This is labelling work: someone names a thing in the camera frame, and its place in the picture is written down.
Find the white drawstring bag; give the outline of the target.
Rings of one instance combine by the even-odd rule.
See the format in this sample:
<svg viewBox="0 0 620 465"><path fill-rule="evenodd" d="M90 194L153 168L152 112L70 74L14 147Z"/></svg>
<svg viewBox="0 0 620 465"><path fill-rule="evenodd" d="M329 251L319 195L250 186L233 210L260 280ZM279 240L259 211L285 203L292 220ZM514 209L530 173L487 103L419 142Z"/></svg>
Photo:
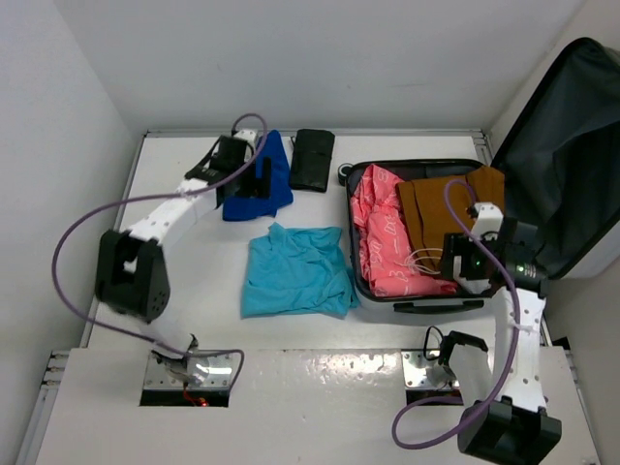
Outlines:
<svg viewBox="0 0 620 465"><path fill-rule="evenodd" d="M490 288L487 280L476 280L465 277L465 258L461 255L450 257L447 264L451 275L444 275L442 271L441 248L423 248L415 250L406 259L405 265L412 271L432 276L444 281L453 281L461 291L470 295L480 295Z"/></svg>

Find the mustard brown cloth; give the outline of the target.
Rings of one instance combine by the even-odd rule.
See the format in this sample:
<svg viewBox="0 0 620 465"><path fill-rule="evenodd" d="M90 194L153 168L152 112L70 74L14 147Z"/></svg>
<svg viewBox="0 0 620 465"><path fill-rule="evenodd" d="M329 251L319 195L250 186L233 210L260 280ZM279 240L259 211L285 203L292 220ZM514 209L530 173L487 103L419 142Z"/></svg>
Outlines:
<svg viewBox="0 0 620 465"><path fill-rule="evenodd" d="M449 189L449 200L454 212L465 226L469 228L473 226L468 208L474 202L492 202L500 209L505 208L505 177L491 167L482 167L457 176L398 183L396 194L401 203L403 222L411 249L419 265L432 273L439 271L444 236L447 233L461 231L444 200L445 186L454 179L458 182Z"/></svg>

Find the pink patterned garment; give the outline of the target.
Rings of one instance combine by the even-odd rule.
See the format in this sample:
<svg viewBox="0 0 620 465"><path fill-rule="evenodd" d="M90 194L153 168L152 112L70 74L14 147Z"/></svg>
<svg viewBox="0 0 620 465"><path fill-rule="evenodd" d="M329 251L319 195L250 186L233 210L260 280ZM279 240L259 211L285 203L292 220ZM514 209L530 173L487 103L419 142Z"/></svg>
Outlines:
<svg viewBox="0 0 620 465"><path fill-rule="evenodd" d="M411 246L396 192L400 182L391 171L372 164L350 200L362 278L375 297L453 295L457 285L436 269L442 250Z"/></svg>

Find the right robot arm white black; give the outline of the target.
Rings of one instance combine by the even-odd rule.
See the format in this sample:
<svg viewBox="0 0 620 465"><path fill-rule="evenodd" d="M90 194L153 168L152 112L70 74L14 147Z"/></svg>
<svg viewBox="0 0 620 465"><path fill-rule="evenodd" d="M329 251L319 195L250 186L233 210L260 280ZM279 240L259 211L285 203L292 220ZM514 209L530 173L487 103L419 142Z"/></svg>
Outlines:
<svg viewBox="0 0 620 465"><path fill-rule="evenodd" d="M447 236L442 257L442 270L486 296L494 317L492 348L452 331L438 359L460 388L464 412L454 432L460 452L494 464L539 464L562 436L541 382L548 277L529 244L535 232L484 204L468 232Z"/></svg>

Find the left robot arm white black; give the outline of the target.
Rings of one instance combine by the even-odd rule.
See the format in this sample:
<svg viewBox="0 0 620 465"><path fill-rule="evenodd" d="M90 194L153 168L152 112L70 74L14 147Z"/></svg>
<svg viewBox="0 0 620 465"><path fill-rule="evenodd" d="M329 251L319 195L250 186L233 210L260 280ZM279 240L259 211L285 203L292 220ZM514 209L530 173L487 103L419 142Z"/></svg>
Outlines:
<svg viewBox="0 0 620 465"><path fill-rule="evenodd" d="M198 340L179 328L167 309L171 285L166 254L200 218L247 185L260 141L249 129L219 137L184 174L170 199L128 229L109 230L100 239L97 299L135 320L139 335L153 341L156 360L185 383L198 381Z"/></svg>

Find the royal blue cloth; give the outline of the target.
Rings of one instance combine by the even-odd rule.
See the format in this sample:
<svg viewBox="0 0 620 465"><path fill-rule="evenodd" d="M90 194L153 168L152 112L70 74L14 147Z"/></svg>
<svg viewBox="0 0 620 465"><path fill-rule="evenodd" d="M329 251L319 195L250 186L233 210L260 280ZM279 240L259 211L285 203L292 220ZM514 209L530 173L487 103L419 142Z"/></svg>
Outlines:
<svg viewBox="0 0 620 465"><path fill-rule="evenodd" d="M259 172L263 157L271 159L269 199L259 199L256 196L256 174ZM266 136L265 145L257 160L237 179L239 181L237 192L224 201L223 220L243 222L263 216L275 217L279 208L294 201L289 177L290 166L281 135L277 130L272 130Z"/></svg>

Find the open grey lined suitcase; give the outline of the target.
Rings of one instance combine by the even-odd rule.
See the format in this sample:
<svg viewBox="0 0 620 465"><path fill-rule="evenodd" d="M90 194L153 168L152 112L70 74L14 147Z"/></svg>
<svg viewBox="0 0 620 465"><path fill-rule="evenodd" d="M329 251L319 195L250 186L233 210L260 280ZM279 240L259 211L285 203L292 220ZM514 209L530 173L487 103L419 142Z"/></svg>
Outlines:
<svg viewBox="0 0 620 465"><path fill-rule="evenodd" d="M590 38L568 44L551 64L488 165L473 160L389 160L353 165L348 201L354 284L376 310L432 315L480 308L468 294L375 297L362 278L359 233L350 200L365 169L376 164L401 182L462 175L491 167L505 177L505 218L535 227L529 239L548 281L588 279L619 256L619 53ZM449 214L466 233L444 190Z"/></svg>

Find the black folded pouch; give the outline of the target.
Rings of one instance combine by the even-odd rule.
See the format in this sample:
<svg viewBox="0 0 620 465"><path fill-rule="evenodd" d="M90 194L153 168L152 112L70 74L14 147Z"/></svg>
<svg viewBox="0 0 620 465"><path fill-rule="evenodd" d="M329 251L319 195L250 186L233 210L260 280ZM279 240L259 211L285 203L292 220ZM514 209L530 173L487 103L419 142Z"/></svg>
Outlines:
<svg viewBox="0 0 620 465"><path fill-rule="evenodd" d="M293 190L326 192L334 143L335 135L330 131L296 132L289 179Z"/></svg>

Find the light blue t-shirt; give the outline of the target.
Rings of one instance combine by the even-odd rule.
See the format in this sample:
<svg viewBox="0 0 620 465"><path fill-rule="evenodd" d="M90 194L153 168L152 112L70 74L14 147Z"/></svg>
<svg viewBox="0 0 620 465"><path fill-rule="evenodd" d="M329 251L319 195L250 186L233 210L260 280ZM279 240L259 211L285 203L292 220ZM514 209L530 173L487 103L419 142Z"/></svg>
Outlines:
<svg viewBox="0 0 620 465"><path fill-rule="evenodd" d="M342 230L285 228L278 223L248 244L240 300L243 319L324 314L343 319L359 306Z"/></svg>

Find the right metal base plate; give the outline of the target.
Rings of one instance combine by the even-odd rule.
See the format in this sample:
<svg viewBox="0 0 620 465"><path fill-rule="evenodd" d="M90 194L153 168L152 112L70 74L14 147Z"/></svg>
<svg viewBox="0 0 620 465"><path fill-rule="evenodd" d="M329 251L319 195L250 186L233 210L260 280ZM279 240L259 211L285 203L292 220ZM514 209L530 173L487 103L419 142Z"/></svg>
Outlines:
<svg viewBox="0 0 620 465"><path fill-rule="evenodd" d="M438 350L402 351L404 385L408 390L459 390L455 377L438 365Z"/></svg>

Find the metal base plate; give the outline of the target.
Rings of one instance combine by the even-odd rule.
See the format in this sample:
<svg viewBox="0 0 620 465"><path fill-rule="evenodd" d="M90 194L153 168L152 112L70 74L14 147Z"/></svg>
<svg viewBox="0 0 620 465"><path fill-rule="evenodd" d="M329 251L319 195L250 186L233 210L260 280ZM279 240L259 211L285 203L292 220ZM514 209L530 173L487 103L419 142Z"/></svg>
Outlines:
<svg viewBox="0 0 620 465"><path fill-rule="evenodd" d="M402 351L404 385L408 390L459 390L455 377L438 365L438 350Z"/></svg>
<svg viewBox="0 0 620 465"><path fill-rule="evenodd" d="M183 359L167 359L152 353L146 363L142 386L146 390L226 390L232 378L230 355L198 351Z"/></svg>

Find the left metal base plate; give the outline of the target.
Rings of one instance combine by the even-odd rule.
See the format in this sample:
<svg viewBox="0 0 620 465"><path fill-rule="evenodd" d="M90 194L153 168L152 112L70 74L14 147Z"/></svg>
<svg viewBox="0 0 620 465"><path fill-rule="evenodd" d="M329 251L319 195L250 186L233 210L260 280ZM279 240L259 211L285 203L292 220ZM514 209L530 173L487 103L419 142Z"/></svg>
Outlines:
<svg viewBox="0 0 620 465"><path fill-rule="evenodd" d="M232 378L230 355L198 351L183 359L167 359L152 353L146 363L142 386L146 390L226 390Z"/></svg>

